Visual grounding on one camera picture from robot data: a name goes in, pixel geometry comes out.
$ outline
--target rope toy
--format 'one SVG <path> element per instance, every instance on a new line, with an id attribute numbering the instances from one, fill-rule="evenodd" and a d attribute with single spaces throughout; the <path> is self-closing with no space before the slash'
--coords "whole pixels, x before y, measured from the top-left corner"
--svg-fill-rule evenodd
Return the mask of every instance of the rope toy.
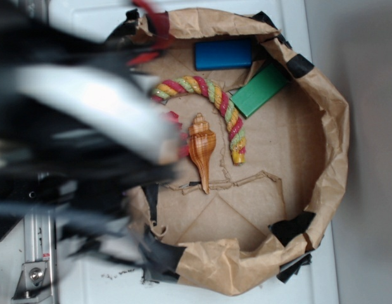
<path id="1" fill-rule="evenodd" d="M 245 162 L 246 138 L 243 121 L 234 103 L 225 92 L 210 79 L 199 76 L 183 76 L 174 80 L 165 80 L 152 91 L 152 99 L 161 103 L 178 94 L 199 94 L 207 97 L 220 111 L 227 124 L 232 162 L 242 165 Z"/>

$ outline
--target white surface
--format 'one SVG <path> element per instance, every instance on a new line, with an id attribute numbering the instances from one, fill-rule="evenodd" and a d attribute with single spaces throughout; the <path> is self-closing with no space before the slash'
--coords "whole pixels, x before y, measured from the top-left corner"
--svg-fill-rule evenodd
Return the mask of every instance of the white surface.
<path id="1" fill-rule="evenodd" d="M 125 19 L 132 7 L 122 0 L 52 0 L 50 22 L 75 35 L 101 42 Z M 293 48 L 311 58 L 305 7 L 302 0 L 265 1 L 157 1 L 160 11 L 188 6 L 208 7 L 234 13 L 268 14 L 283 29 Z M 296 277 L 283 284 L 275 277 L 241 296 L 229 298 L 205 289 L 169 283 L 141 284 L 141 270 L 120 274 L 127 267 L 99 263 L 88 258 L 75 263 L 61 281 L 61 303 L 323 303 L 337 304 L 332 232 L 328 228 L 321 247 L 313 253 L 313 264 L 302 267 Z"/>
<path id="2" fill-rule="evenodd" d="M 16 291 L 24 257 L 24 222 L 0 242 L 0 304 L 8 304 Z"/>
<path id="3" fill-rule="evenodd" d="M 313 264 L 300 269 L 297 276 L 283 284 L 275 277 L 236 297 L 172 283 L 141 283 L 142 270 L 81 258 L 65 265 L 69 274 L 61 278 L 60 303 L 304 303 L 338 304 L 331 228 L 320 248 L 313 252 Z"/>
<path id="4" fill-rule="evenodd" d="M 333 220 L 341 304 L 392 303 L 392 0 L 306 0 L 313 62 L 351 106 Z"/>
<path id="5" fill-rule="evenodd" d="M 264 11 L 283 31 L 294 50 L 311 58 L 304 0 L 155 0 L 153 3 L 158 11 L 188 7 L 226 10 L 242 15 Z M 125 20 L 125 12 L 133 8 L 128 0 L 51 0 L 49 22 L 71 34 L 103 42 Z"/>

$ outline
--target brown paper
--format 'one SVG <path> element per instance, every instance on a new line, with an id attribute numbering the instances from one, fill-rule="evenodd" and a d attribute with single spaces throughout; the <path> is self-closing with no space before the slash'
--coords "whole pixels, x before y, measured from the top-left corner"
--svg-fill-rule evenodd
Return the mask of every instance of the brown paper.
<path id="1" fill-rule="evenodd" d="M 170 33 L 177 40 L 165 56 L 140 67 L 161 79 L 199 75 L 228 91 L 245 85 L 261 67 L 261 48 L 285 68 L 296 55 L 272 39 L 279 33 L 276 29 L 243 16 L 185 9 L 170 12 L 169 18 Z M 138 35 L 150 35 L 145 19 L 140 28 Z M 194 43 L 228 35 L 256 36 L 261 45 L 254 47 L 252 68 L 195 71 Z M 177 267 L 179 282 L 237 295 L 318 247 L 345 192 L 349 115 L 344 98 L 316 68 L 244 120 L 247 152 L 241 167 L 232 164 L 224 119 L 208 100 L 187 95 L 169 100 L 166 107 L 179 114 L 184 130 L 201 112 L 217 135 L 210 160 L 210 194 L 188 186 L 199 176 L 187 158 L 177 166 L 179 178 L 160 187 L 153 231 L 164 243 L 186 247 Z M 149 221 L 140 219 L 149 215 L 143 200 L 130 204 L 137 210 L 134 222 Z M 316 214 L 312 224 L 283 247 L 267 226 L 303 210 Z"/>

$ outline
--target green block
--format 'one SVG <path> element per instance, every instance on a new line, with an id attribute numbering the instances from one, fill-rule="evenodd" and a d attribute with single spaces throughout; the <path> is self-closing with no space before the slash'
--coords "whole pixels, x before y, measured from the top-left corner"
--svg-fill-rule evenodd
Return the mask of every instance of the green block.
<path id="1" fill-rule="evenodd" d="M 273 64 L 269 64 L 244 87 L 240 88 L 231 97 L 231 100 L 238 110 L 248 118 L 287 83 L 288 80 L 283 74 Z"/>

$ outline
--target black tape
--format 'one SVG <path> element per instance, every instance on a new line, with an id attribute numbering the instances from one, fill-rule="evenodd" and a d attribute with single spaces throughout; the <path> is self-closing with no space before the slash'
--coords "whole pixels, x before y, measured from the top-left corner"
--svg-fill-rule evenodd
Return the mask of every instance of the black tape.
<path id="1" fill-rule="evenodd" d="M 314 68 L 314 65 L 301 54 L 297 54 L 291 58 L 286 65 L 291 75 L 296 79 L 305 76 Z"/>
<path id="2" fill-rule="evenodd" d="M 269 230 L 286 247 L 292 239 L 307 230 L 314 217 L 315 213 L 304 211 L 292 220 L 282 220 L 269 225 Z"/>
<path id="3" fill-rule="evenodd" d="M 190 182 L 189 187 L 201 185 L 201 182 Z"/>
<path id="4" fill-rule="evenodd" d="M 149 210 L 151 213 L 151 220 L 155 221 L 158 219 L 158 192 L 159 192 L 159 185 L 158 184 L 150 184 L 147 186 L 143 186 L 142 190 L 145 193 L 146 200 L 148 201 Z"/>
<path id="5" fill-rule="evenodd" d="M 132 9 L 125 13 L 127 19 L 121 23 L 115 30 L 108 36 L 110 39 L 121 39 L 127 35 L 134 35 L 136 33 L 137 20 L 139 18 L 138 9 Z"/>
<path id="6" fill-rule="evenodd" d="M 139 249 L 145 259 L 144 279 L 147 281 L 177 282 L 176 268 L 186 247 L 163 244 L 155 239 L 149 227 Z"/>
<path id="7" fill-rule="evenodd" d="M 285 264 L 280 267 L 280 273 L 276 276 L 278 280 L 283 283 L 287 283 L 287 281 L 291 278 L 293 274 L 298 274 L 300 267 L 304 265 L 311 264 L 312 256 L 309 253 L 302 255 L 301 257 Z"/>
<path id="8" fill-rule="evenodd" d="M 277 27 L 274 25 L 272 19 L 270 19 L 270 17 L 268 15 L 266 15 L 264 12 L 259 12 L 257 13 L 255 16 L 251 17 L 252 19 L 259 21 L 259 22 L 264 22 L 269 24 L 271 27 L 275 28 L 277 30 Z M 286 40 L 286 38 L 282 35 L 279 34 L 277 36 L 278 40 L 280 41 L 280 43 L 284 44 L 285 46 L 287 46 L 289 49 L 292 49 L 290 43 Z"/>

